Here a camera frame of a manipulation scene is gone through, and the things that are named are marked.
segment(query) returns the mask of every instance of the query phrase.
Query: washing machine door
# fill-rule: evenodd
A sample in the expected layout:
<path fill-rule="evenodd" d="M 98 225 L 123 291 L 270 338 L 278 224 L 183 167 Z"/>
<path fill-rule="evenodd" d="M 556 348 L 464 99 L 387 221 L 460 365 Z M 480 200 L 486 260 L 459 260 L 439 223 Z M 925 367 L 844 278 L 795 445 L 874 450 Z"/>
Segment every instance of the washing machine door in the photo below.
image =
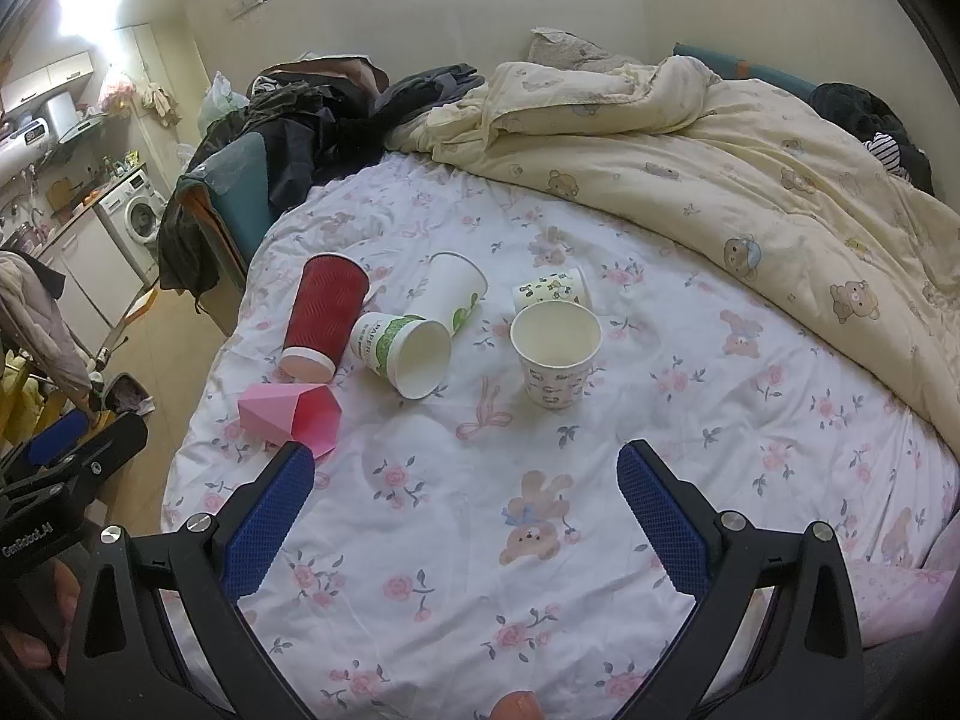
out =
<path fill-rule="evenodd" d="M 160 216 L 147 194 L 135 194 L 130 198 L 124 212 L 124 223 L 128 234 L 138 244 L 152 244 L 157 240 Z"/>

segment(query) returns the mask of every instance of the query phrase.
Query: metal screw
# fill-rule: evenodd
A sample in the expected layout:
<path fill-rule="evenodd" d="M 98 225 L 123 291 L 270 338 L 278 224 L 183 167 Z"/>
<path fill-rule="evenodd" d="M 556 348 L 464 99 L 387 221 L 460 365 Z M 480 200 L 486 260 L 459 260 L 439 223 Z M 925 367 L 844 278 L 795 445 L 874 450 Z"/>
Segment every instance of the metal screw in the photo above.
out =
<path fill-rule="evenodd" d="M 213 522 L 213 517 L 210 517 L 209 514 L 193 514 L 186 521 L 186 529 L 190 533 L 203 533 L 210 527 L 211 522 Z"/>
<path fill-rule="evenodd" d="M 833 528 L 826 522 L 813 523 L 813 536 L 820 541 L 830 541 L 833 538 Z"/>
<path fill-rule="evenodd" d="M 107 525 L 100 531 L 100 541 L 104 544 L 116 543 L 120 541 L 120 536 L 123 536 L 123 529 L 119 525 Z"/>
<path fill-rule="evenodd" d="M 723 512 L 720 515 L 720 524 L 728 531 L 742 531 L 747 527 L 747 518 L 740 512 Z"/>

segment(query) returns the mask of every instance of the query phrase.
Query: paper cup lying on side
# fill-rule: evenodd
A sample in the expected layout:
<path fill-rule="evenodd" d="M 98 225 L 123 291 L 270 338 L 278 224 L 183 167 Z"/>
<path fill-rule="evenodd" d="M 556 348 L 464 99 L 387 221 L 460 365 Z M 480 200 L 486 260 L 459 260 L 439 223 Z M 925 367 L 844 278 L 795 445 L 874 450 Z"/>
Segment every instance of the paper cup lying on side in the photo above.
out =
<path fill-rule="evenodd" d="M 517 314 L 527 306 L 543 303 L 544 300 L 568 300 L 579 303 L 584 308 L 593 308 L 587 279 L 584 279 L 584 271 L 579 268 L 539 276 L 514 287 L 514 308 L 517 309 Z"/>
<path fill-rule="evenodd" d="M 434 319 L 452 336 L 467 321 L 477 300 L 487 293 L 487 278 L 467 257 L 438 251 L 430 258 L 424 292 L 407 306 L 407 314 Z"/>
<path fill-rule="evenodd" d="M 450 333 L 440 322 L 371 312 L 357 319 L 350 350 L 410 400 L 429 395 L 450 365 Z"/>
<path fill-rule="evenodd" d="M 527 306 L 510 326 L 527 394 L 545 409 L 565 409 L 584 392 L 603 330 L 590 309 L 566 300 Z"/>

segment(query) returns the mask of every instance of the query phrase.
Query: pile of clothes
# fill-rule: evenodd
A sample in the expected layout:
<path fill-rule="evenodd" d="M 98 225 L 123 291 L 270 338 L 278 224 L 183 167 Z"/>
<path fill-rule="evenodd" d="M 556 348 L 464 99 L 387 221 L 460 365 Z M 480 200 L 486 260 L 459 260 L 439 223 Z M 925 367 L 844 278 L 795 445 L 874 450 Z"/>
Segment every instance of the pile of clothes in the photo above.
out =
<path fill-rule="evenodd" d="M 933 196 L 930 161 L 910 141 L 904 123 L 883 100 L 849 83 L 823 83 L 808 104 L 821 118 L 856 137 L 887 172 Z"/>
<path fill-rule="evenodd" d="M 157 233 L 160 287 L 189 290 L 199 298 L 217 283 L 217 259 L 195 214 L 179 199 L 203 182 L 202 171 L 194 170 L 229 143 L 251 132 L 262 138 L 267 161 L 262 201 L 275 220 L 303 203 L 310 187 L 378 162 L 384 137 L 394 127 L 459 100 L 483 82 L 476 69 L 460 64 L 389 85 L 386 74 L 363 56 L 306 58 L 262 71 L 248 89 L 250 104 L 210 125 L 167 205 Z"/>

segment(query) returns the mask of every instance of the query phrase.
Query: white cabinet door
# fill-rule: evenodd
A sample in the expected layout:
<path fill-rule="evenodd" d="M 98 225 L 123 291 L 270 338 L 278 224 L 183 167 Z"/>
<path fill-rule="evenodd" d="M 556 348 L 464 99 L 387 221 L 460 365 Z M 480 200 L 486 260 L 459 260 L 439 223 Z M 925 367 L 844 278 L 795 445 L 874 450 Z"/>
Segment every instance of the white cabinet door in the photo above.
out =
<path fill-rule="evenodd" d="M 93 73 L 93 63 L 87 52 L 78 53 L 47 65 L 47 73 L 50 74 L 50 86 L 61 86 L 82 76 L 89 76 Z"/>
<path fill-rule="evenodd" d="M 10 112 L 20 105 L 30 103 L 30 100 L 49 91 L 50 88 L 50 74 L 47 73 L 46 68 L 40 68 L 4 86 L 0 92 L 3 97 L 3 107 Z"/>
<path fill-rule="evenodd" d="M 70 275 L 70 271 L 66 269 L 64 262 L 59 259 L 54 251 L 55 249 L 56 244 L 43 252 L 40 261 L 48 268 L 52 268 L 65 276 L 64 294 L 56 300 L 56 306 L 58 306 L 66 326 L 70 328 L 70 332 L 80 342 L 80 346 L 83 346 L 83 349 L 91 357 L 94 357 L 100 351 L 100 347 L 104 345 L 104 341 L 107 341 L 110 326 L 93 307 L 93 303 L 83 294 L 80 285 Z"/>
<path fill-rule="evenodd" d="M 143 281 L 96 214 L 84 213 L 56 242 L 70 275 L 114 327 L 140 294 Z"/>

